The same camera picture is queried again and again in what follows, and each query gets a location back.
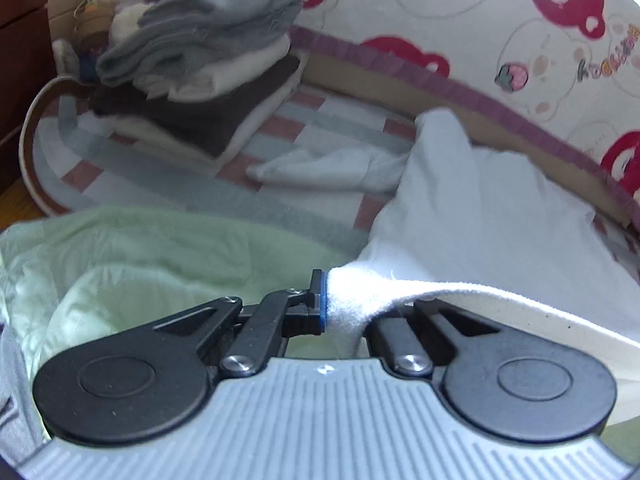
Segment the beige sofa frame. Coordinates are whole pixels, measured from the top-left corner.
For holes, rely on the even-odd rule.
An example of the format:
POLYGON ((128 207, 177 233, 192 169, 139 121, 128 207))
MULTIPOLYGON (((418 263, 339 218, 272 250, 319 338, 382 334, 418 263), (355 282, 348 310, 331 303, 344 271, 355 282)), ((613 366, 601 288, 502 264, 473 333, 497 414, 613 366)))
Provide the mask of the beige sofa frame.
POLYGON ((349 193, 306 211, 299 196, 267 200, 246 170, 295 141, 346 138, 386 150, 408 148, 408 118, 448 107, 471 140, 525 155, 547 178, 626 226, 639 205, 585 154, 514 110, 462 82, 375 48, 299 27, 294 44, 305 61, 295 90, 228 162, 195 160, 114 133, 90 113, 89 90, 71 79, 51 81, 32 102, 18 154, 26 188, 48 216, 99 204, 144 205, 226 214, 287 229, 340 226, 367 231, 383 199, 349 193))

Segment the light green blanket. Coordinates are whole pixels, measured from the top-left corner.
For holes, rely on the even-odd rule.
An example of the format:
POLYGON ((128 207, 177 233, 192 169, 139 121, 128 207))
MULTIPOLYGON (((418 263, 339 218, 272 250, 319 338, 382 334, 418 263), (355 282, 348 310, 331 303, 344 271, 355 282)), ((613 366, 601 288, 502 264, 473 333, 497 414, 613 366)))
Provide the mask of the light green blanket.
POLYGON ((15 223, 1 234, 1 314, 29 378, 58 353, 204 302, 304 288, 315 268, 355 259, 337 240, 192 212, 105 206, 15 223))

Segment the cream folded garment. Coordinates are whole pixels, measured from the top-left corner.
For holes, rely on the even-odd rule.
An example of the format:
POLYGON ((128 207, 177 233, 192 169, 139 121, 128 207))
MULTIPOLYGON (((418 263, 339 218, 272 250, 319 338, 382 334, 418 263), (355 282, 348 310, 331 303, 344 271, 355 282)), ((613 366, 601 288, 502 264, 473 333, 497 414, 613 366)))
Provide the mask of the cream folded garment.
POLYGON ((137 77, 132 85, 148 100, 166 98, 178 103, 205 102, 256 79, 285 58, 290 47, 290 37, 285 34, 262 50, 207 64, 189 76, 145 75, 137 77))

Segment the grey folded garment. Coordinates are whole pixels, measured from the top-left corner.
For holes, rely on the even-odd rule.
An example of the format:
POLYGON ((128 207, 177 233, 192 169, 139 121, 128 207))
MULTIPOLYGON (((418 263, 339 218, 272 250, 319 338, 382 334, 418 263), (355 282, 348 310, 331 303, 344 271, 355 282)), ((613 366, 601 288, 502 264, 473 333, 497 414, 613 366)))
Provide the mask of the grey folded garment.
POLYGON ((134 31, 96 61, 102 84, 190 76, 208 64, 269 47, 284 36, 302 0, 160 0, 134 31))

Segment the dark brown folded garment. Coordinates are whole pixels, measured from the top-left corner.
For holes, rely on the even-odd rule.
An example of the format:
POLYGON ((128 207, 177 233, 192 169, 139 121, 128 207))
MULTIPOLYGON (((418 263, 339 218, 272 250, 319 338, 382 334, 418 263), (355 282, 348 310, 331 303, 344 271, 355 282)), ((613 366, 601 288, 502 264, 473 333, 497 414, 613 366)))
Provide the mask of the dark brown folded garment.
POLYGON ((255 80, 204 102, 149 100, 133 86, 99 87, 88 105, 114 133, 198 160, 228 162, 295 90, 305 61, 289 54, 255 80))

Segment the white fleece garment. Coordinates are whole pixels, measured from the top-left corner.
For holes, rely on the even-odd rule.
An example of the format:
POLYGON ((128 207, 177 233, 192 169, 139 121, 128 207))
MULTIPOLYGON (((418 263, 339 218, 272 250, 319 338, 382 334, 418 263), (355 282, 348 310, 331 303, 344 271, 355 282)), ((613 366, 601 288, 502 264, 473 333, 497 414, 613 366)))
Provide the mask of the white fleece garment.
POLYGON ((393 155, 295 150, 250 167, 305 191, 390 191, 358 258, 329 274, 328 332, 353 356, 375 315, 418 297, 585 351, 613 373, 613 422, 639 414, 639 280, 594 229, 587 203, 527 157, 470 142, 446 108, 416 118, 393 155))

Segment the bear print sofa cover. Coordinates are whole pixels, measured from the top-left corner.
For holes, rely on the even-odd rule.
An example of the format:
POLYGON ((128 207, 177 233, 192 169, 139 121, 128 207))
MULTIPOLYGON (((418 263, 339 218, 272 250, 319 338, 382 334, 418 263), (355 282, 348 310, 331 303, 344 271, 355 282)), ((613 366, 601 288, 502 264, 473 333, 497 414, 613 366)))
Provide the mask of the bear print sofa cover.
POLYGON ((298 24, 511 107, 639 192, 639 0, 303 0, 298 24))

